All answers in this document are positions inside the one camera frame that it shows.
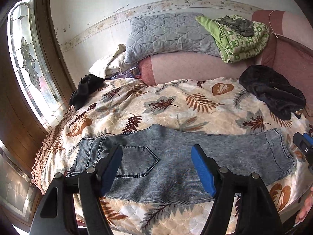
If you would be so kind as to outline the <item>person right hand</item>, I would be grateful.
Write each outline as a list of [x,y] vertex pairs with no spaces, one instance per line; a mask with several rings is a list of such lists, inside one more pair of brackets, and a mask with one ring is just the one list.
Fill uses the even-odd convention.
[[312,208],[312,194],[313,194],[313,187],[310,188],[310,193],[306,198],[303,207],[300,209],[299,213],[296,216],[295,226],[299,223],[303,222],[306,216],[308,215],[309,211]]

